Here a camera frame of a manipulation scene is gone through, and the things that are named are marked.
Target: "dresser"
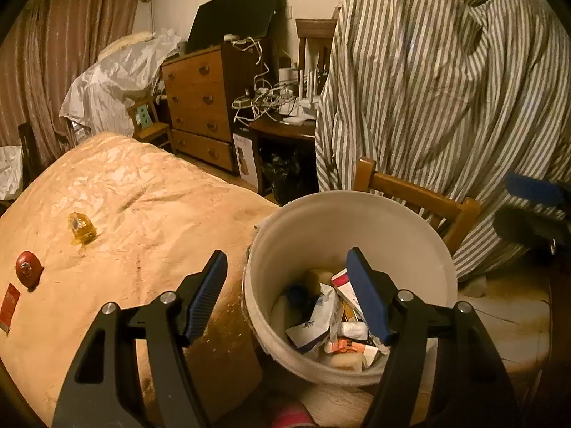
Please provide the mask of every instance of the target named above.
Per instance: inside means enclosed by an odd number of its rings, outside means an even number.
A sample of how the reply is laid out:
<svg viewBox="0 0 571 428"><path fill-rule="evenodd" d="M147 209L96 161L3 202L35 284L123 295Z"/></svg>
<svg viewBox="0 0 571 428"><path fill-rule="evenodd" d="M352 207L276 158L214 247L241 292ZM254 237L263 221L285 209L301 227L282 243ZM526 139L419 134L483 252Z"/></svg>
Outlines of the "dresser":
<svg viewBox="0 0 571 428"><path fill-rule="evenodd" d="M162 65L174 146L191 156L236 172L232 102L253 88L262 71L258 52L230 43L190 53Z"/></svg>

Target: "drawer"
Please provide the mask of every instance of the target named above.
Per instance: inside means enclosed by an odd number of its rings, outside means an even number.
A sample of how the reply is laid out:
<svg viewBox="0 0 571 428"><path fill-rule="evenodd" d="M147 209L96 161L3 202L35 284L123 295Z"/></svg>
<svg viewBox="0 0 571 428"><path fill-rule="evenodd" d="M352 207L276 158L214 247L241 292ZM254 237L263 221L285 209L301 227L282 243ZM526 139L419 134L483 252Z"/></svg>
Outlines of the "drawer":
<svg viewBox="0 0 571 428"><path fill-rule="evenodd" d="M205 82L222 82L222 58L220 51L190 56L163 66L163 78L167 91L182 85Z"/></svg>
<svg viewBox="0 0 571 428"><path fill-rule="evenodd" d="M176 149L224 169L234 170L234 151L231 144L180 130L173 130L172 138Z"/></svg>
<svg viewBox="0 0 571 428"><path fill-rule="evenodd" d="M225 113L206 114L190 109L184 114L172 114L172 126L185 132L232 141L228 114Z"/></svg>
<svg viewBox="0 0 571 428"><path fill-rule="evenodd" d="M183 114L187 109L208 113L226 113L226 96L222 82L177 86L167 88L168 106L171 114Z"/></svg>

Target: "brown curtain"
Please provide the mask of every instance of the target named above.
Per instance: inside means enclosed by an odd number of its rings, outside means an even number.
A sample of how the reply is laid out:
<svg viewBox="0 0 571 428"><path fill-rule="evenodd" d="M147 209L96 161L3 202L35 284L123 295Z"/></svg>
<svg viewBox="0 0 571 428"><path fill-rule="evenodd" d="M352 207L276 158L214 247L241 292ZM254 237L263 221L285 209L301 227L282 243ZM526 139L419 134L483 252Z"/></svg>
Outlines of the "brown curtain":
<svg viewBox="0 0 571 428"><path fill-rule="evenodd" d="M132 31L138 0L36 0L0 47L0 146L18 143L31 122L42 164L71 142L59 108L73 80L99 52Z"/></svg>

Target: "red egg-shaped object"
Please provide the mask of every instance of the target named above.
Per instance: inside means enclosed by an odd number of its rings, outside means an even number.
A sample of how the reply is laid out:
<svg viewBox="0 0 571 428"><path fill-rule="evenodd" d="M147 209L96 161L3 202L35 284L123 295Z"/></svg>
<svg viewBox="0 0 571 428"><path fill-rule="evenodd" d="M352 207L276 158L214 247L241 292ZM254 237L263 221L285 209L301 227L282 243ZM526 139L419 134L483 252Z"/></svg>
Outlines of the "red egg-shaped object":
<svg viewBox="0 0 571 428"><path fill-rule="evenodd" d="M16 275L18 276L18 280L26 288L30 289L38 285L42 270L44 270L44 268L35 254L24 251L18 256L18 260L16 261Z"/></svg>

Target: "striped fabric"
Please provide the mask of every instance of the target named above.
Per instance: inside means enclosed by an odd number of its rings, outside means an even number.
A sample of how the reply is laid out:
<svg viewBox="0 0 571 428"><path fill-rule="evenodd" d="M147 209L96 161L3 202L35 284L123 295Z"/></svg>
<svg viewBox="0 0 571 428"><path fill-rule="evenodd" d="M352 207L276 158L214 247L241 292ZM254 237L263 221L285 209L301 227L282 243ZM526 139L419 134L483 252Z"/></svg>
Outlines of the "striped fabric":
<svg viewBox="0 0 571 428"><path fill-rule="evenodd" d="M459 279L516 254L496 236L509 171L570 179L570 44L528 0L344 0L317 121L321 190L377 170L482 204Z"/></svg>

